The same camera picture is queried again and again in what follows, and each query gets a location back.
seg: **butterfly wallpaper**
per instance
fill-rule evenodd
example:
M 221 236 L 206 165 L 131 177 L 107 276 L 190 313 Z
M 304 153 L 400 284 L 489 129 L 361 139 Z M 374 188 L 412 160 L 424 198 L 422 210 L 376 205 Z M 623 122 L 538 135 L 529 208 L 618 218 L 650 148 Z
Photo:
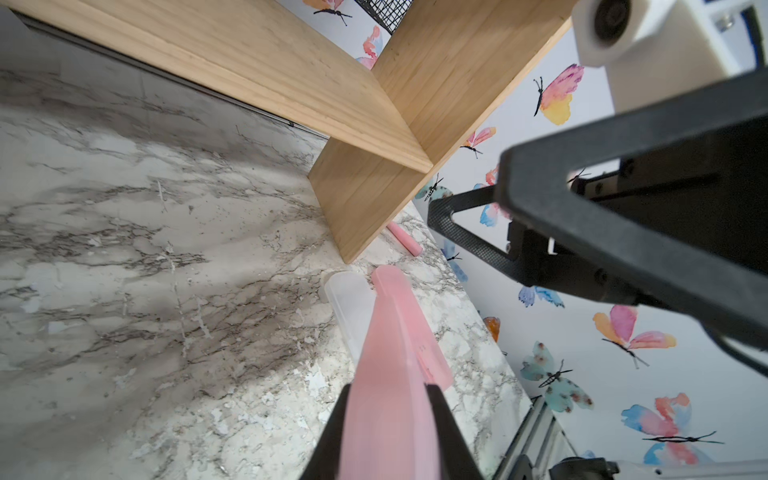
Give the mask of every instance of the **butterfly wallpaper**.
M 315 12 L 314 12 L 315 14 L 324 13 L 328 15 L 335 15 L 341 18 L 341 21 L 344 23 L 345 27 L 346 27 L 346 20 L 344 20 L 344 18 L 352 17 L 351 15 L 344 14 L 339 10 L 339 7 L 341 6 L 342 3 L 344 3 L 344 0 L 303 0 L 303 1 L 305 4 L 315 9 Z
M 526 307 L 532 306 L 536 302 L 536 297 L 554 306 L 565 308 L 565 303 L 563 303 L 563 300 L 554 290 L 547 290 L 540 286 L 524 286 L 520 289 L 520 293 L 518 293 L 518 300 Z
M 563 125 L 571 118 L 571 100 L 578 87 L 581 78 L 584 77 L 584 67 L 573 64 L 563 70 L 556 79 L 544 88 L 544 80 L 539 77 L 536 83 L 538 87 L 538 103 L 534 117 L 540 111 L 555 125 Z
M 448 265 L 451 266 L 451 270 L 453 270 L 453 273 L 456 274 L 456 278 L 458 278 L 459 282 L 466 282 L 469 281 L 469 277 L 466 273 L 464 273 L 464 270 L 458 265 L 456 260 L 461 260 L 462 258 L 456 253 L 456 244 L 453 243 L 451 240 L 445 239 L 443 241 L 443 248 L 440 249 L 442 251 L 442 254 L 445 255 L 445 259 L 448 261 Z
M 496 168 L 494 168 L 493 170 L 485 174 L 485 183 L 475 184 L 474 188 L 478 189 L 483 187 L 490 187 L 491 185 L 496 185 L 497 178 L 498 178 L 498 165 L 496 165 Z M 499 215 L 506 218 L 507 220 L 510 220 L 509 214 L 503 211 L 498 204 L 486 205 L 485 207 L 483 207 L 482 212 L 480 213 L 480 223 L 482 223 L 486 227 L 495 227 L 498 222 Z
M 674 398 L 656 399 L 658 414 L 644 406 L 632 405 L 621 413 L 621 421 L 629 428 L 650 435 L 654 444 L 643 455 L 646 465 L 699 465 L 713 460 L 694 443 L 721 444 L 711 439 L 711 432 L 701 436 L 688 436 L 691 430 L 690 399 L 684 393 Z
M 544 389 L 544 398 L 549 407 L 556 412 L 571 413 L 574 405 L 583 409 L 593 409 L 594 402 L 578 385 L 565 378 L 565 373 L 572 369 L 563 370 L 565 360 L 557 367 L 552 354 L 544 343 L 533 345 L 533 355 L 526 356 L 520 375 L 526 380 L 538 382 L 544 380 L 538 388 Z
M 358 57 L 356 60 L 365 65 L 366 68 L 370 70 L 373 68 L 376 60 L 379 59 L 379 55 L 381 54 L 383 48 L 382 45 L 382 30 L 377 25 L 373 27 L 373 33 L 371 36 L 369 36 L 362 44 L 362 49 L 365 51 L 367 56 Z
M 496 127 L 487 127 L 480 131 L 474 131 L 467 137 L 467 141 L 464 142 L 461 148 L 466 148 L 467 150 L 475 152 L 475 158 L 477 158 L 478 154 L 482 155 L 482 152 L 477 149 L 477 146 L 494 135 L 496 135 Z
M 351 0 L 278 2 L 367 68 L 386 48 L 389 33 Z M 482 126 L 458 142 L 413 203 L 426 220 L 433 200 L 496 185 L 498 162 L 511 146 L 613 113 L 604 69 L 580 65 L 568 32 Z M 577 174 L 605 171 L 580 168 L 563 179 L 564 188 Z M 491 204 L 458 212 L 454 221 L 504 251 L 514 219 Z M 516 376 L 510 383 L 545 398 L 576 452 L 648 465 L 768 457 L 768 381 L 722 353 L 696 321 L 524 286 L 435 238 L 470 300 L 487 313 L 478 314 L 478 328 L 487 329 L 505 355 Z
M 634 338 L 634 324 L 637 322 L 637 309 L 632 306 L 614 305 L 611 309 L 611 318 L 605 313 L 595 313 L 592 317 L 594 325 L 600 333 L 605 335 L 606 342 L 613 343 L 634 360 L 634 368 L 640 368 L 637 363 L 650 366 L 640 359 L 633 350 L 635 349 L 668 349 L 677 345 L 677 340 L 668 333 L 643 332 Z

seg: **wooden board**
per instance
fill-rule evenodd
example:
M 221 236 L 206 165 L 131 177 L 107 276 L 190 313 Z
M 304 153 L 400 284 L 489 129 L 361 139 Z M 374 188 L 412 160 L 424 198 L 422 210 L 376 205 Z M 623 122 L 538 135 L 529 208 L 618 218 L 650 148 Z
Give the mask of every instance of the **wooden board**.
M 351 263 L 571 27 L 574 0 L 415 0 L 373 68 L 434 167 L 331 139 L 310 172 Z
M 575 3 L 413 2 L 372 72 L 432 163 L 452 155 L 564 35 Z
M 426 178 L 421 172 L 335 138 L 323 148 L 309 175 L 339 253 L 347 263 L 392 221 Z
M 274 0 L 0 3 L 398 164 L 432 168 L 371 72 Z

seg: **pink butterfly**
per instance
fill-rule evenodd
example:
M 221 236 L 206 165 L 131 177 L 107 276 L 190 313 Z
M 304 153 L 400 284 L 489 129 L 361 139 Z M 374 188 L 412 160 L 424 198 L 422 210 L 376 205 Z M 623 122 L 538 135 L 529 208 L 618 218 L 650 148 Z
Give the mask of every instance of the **pink butterfly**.
M 478 188 L 483 188 L 483 187 L 490 187 L 491 185 L 496 185 L 497 179 L 498 179 L 498 165 L 496 165 L 496 168 L 494 168 L 493 170 L 485 174 L 485 183 L 475 184 L 475 188 L 473 190 L 477 190 Z M 484 209 L 482 209 L 482 213 L 480 214 L 480 223 L 482 223 L 487 227 L 495 227 L 496 221 L 498 220 L 499 212 L 501 212 L 504 218 L 509 220 L 509 214 L 503 211 L 498 204 L 488 204 L 485 206 Z
M 631 429 L 648 435 L 656 445 L 650 447 L 643 457 L 645 465 L 697 465 L 712 463 L 712 459 L 691 443 L 722 443 L 702 440 L 716 432 L 701 437 L 683 436 L 688 432 L 690 423 L 690 399 L 684 393 L 671 399 L 656 399 L 657 415 L 653 410 L 640 405 L 632 405 L 621 413 L 621 421 Z
M 606 342 L 611 342 L 634 360 L 634 368 L 639 369 L 637 361 L 649 366 L 632 352 L 634 349 L 668 349 L 677 345 L 677 340 L 672 335 L 662 332 L 645 332 L 635 336 L 632 340 L 634 324 L 637 322 L 637 309 L 633 306 L 614 305 L 611 309 L 611 319 L 605 313 L 595 313 L 594 325 L 605 335 Z
M 362 44 L 362 49 L 365 51 L 368 57 L 358 57 L 357 61 L 366 66 L 369 70 L 373 68 L 376 60 L 379 59 L 379 55 L 382 53 L 382 32 L 379 30 L 379 26 L 373 27 L 373 33 Z
M 496 134 L 496 127 L 487 127 L 480 130 L 480 133 L 477 133 L 477 131 L 472 132 L 472 135 L 469 135 L 467 137 L 467 141 L 464 142 L 464 144 L 461 146 L 461 148 L 468 148 L 469 150 L 475 152 L 475 158 L 478 157 L 478 154 L 482 154 L 481 151 L 478 151 L 475 147 L 480 145 L 482 142 L 488 140 L 490 137 L 493 137 Z
M 573 64 L 563 70 L 556 79 L 544 88 L 544 79 L 534 78 L 538 87 L 538 104 L 536 105 L 535 117 L 539 110 L 544 116 L 555 125 L 562 125 L 571 118 L 571 100 L 576 91 L 578 82 L 584 77 L 584 67 Z
M 344 0 L 304 0 L 304 3 L 317 9 L 317 12 L 315 12 L 314 15 L 317 15 L 318 13 L 330 13 L 331 15 L 338 15 L 342 22 L 344 22 L 344 17 L 352 17 L 351 15 L 345 15 L 342 12 L 339 12 L 339 7 L 344 3 Z

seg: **camera lens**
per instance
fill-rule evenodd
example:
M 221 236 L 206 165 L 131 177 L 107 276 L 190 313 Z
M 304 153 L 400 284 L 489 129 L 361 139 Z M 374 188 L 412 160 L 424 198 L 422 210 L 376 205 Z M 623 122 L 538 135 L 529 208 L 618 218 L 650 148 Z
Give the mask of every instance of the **camera lens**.
M 594 33 L 603 42 L 612 45 L 627 29 L 630 0 L 602 0 L 594 14 Z

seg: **blue butterfly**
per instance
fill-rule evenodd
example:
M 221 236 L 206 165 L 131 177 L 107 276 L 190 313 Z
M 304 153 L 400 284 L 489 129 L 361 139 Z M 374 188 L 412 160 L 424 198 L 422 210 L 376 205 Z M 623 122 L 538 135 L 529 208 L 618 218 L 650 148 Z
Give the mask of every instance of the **blue butterfly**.
M 432 185 L 426 184 L 424 187 L 422 187 L 422 189 L 419 190 L 419 192 L 416 194 L 415 199 L 418 200 L 419 198 L 424 198 L 424 201 L 432 201 L 436 198 L 446 198 L 453 195 L 453 192 L 451 192 L 449 189 L 443 187 L 442 185 L 438 185 L 444 179 L 445 177 L 440 178 L 440 174 L 437 174 L 437 181 Z
M 554 359 L 544 343 L 533 344 L 533 355 L 523 359 L 520 374 L 524 379 L 538 381 L 545 379 L 539 388 L 546 387 L 544 399 L 549 408 L 556 412 L 571 413 L 574 403 L 583 409 L 594 408 L 594 402 L 578 385 L 563 377 L 564 373 L 573 370 L 563 370 L 565 360 L 560 362 L 560 368 L 554 366 Z
M 458 278 L 459 282 L 466 282 L 469 280 L 469 277 L 466 273 L 464 273 L 464 270 L 462 270 L 458 263 L 456 263 L 456 260 L 462 259 L 458 253 L 456 253 L 456 244 L 448 239 L 445 239 L 443 244 L 445 248 L 441 248 L 440 250 L 442 250 L 442 254 L 445 255 L 445 259 L 448 261 L 448 265 L 450 265 L 453 269 L 453 273 L 456 274 L 456 278 Z
M 561 300 L 560 296 L 554 290 L 547 290 L 540 286 L 524 286 L 518 293 L 518 300 L 523 302 L 523 305 L 529 307 L 536 301 L 536 296 L 540 300 L 547 300 L 554 306 L 561 306 L 565 308 L 565 303 Z

